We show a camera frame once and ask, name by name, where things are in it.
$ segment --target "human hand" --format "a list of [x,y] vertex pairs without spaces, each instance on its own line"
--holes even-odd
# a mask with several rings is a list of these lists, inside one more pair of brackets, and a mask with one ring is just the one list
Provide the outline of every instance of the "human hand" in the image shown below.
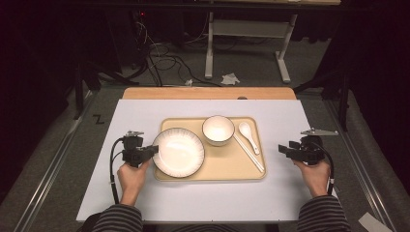
[[117,171],[120,179],[123,196],[121,197],[121,204],[134,206],[138,194],[141,192],[145,183],[145,174],[150,161],[143,162],[138,168],[130,166],[129,163],[124,163]]
[[305,184],[312,197],[328,194],[327,185],[331,168],[327,162],[321,160],[315,165],[306,165],[301,161],[292,161],[301,169]]

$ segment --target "white object on floor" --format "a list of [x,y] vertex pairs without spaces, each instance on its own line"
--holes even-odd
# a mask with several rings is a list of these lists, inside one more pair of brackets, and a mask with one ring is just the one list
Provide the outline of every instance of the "white object on floor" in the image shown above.
[[359,219],[359,223],[368,231],[368,232],[392,232],[391,229],[386,227],[371,214],[365,213],[362,218]]
[[226,85],[235,85],[235,82],[240,83],[239,79],[236,77],[235,73],[227,74],[222,76],[223,81],[221,84],[226,84]]

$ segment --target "white table surface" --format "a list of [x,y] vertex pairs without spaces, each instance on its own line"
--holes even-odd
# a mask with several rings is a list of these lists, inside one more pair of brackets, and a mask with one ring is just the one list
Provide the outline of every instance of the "white table surface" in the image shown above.
[[[77,220],[83,221],[114,204],[109,184],[109,155],[114,141],[127,131],[144,131],[143,146],[160,133],[162,120],[175,117],[252,117],[258,126],[267,175],[257,181],[161,182],[154,163],[136,207],[146,222],[276,222],[297,220],[311,199],[301,172],[278,152],[278,145],[300,141],[310,128],[296,100],[119,100]],[[114,154],[123,149],[117,144]],[[116,173],[123,163],[114,162]],[[121,197],[121,188],[116,179]]]

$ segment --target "white spoon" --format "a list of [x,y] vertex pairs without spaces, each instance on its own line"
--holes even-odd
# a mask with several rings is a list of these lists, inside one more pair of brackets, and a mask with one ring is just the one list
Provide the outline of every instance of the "white spoon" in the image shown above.
[[239,131],[241,132],[241,134],[247,138],[250,142],[250,144],[253,147],[253,151],[255,152],[256,155],[259,155],[259,149],[257,148],[255,142],[253,141],[252,138],[252,132],[250,131],[250,125],[248,123],[241,123],[239,125]]

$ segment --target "electrical cable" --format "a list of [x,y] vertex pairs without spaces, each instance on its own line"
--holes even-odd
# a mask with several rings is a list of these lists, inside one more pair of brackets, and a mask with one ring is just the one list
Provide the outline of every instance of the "electrical cable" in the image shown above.
[[112,148],[111,148],[111,154],[110,154],[110,156],[109,156],[109,179],[110,179],[111,190],[112,190],[112,195],[113,195],[113,197],[114,197],[114,202],[115,202],[115,204],[119,204],[120,201],[119,201],[119,199],[118,199],[117,187],[115,186],[115,176],[114,176],[114,172],[112,171],[112,164],[113,164],[115,158],[116,158],[119,154],[121,154],[121,153],[119,153],[119,154],[117,154],[117,155],[115,156],[115,158],[113,157],[115,146],[117,146],[117,143],[119,143],[120,141],[124,141],[124,139],[123,139],[123,138],[119,138],[119,139],[117,139],[117,140],[114,142],[114,144],[112,145]]
[[334,166],[332,157],[331,157],[331,155],[330,155],[322,146],[320,146],[319,144],[314,143],[314,142],[309,142],[309,144],[312,144],[313,146],[315,146],[315,147],[317,147],[318,149],[320,149],[320,150],[326,155],[326,157],[327,157],[328,160],[329,160],[329,163],[330,163],[330,166],[331,166],[331,174],[330,174],[330,176],[329,176],[328,195],[331,195],[331,194],[332,194],[332,191],[333,191],[334,184],[335,184],[335,166]]

